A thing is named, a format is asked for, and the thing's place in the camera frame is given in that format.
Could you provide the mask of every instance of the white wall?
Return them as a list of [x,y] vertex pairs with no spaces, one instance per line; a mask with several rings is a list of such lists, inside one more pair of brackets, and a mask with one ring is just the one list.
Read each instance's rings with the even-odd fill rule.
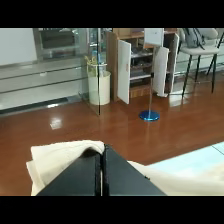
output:
[[0,28],[0,66],[37,60],[32,28]]

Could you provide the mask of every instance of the white cloth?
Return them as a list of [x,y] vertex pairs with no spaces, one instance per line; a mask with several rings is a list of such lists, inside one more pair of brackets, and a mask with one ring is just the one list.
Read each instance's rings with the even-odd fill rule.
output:
[[199,176],[187,178],[157,171],[132,161],[129,163],[167,195],[224,196],[224,164],[219,164]]
[[40,192],[88,148],[102,154],[104,143],[83,140],[31,147],[33,160],[26,163],[33,181],[31,195]]

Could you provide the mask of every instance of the bag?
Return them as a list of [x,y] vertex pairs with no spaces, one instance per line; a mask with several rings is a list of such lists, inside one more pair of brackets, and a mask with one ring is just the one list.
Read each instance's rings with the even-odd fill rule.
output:
[[185,41],[189,48],[201,47],[205,44],[204,37],[201,35],[198,28],[183,28],[185,34]]

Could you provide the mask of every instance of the sign stand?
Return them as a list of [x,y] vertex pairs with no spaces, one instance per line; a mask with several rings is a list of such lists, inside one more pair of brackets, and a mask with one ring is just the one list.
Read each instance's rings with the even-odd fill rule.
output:
[[160,118],[158,112],[151,110],[152,107],[152,95],[153,95],[153,79],[154,79],[154,60],[156,54],[156,46],[163,46],[164,30],[163,28],[145,28],[144,31],[144,44],[155,45],[153,49],[153,63],[150,82],[150,98],[149,98],[149,110],[144,110],[139,114],[139,117],[144,121],[157,121]]

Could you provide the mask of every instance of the chair backrest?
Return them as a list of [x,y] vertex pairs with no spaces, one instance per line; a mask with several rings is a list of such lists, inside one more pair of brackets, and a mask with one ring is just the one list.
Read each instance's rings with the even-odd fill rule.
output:
[[[215,28],[198,28],[199,32],[207,39],[213,40],[218,37],[218,32]],[[185,34],[182,28],[178,28],[180,40],[185,42]]]

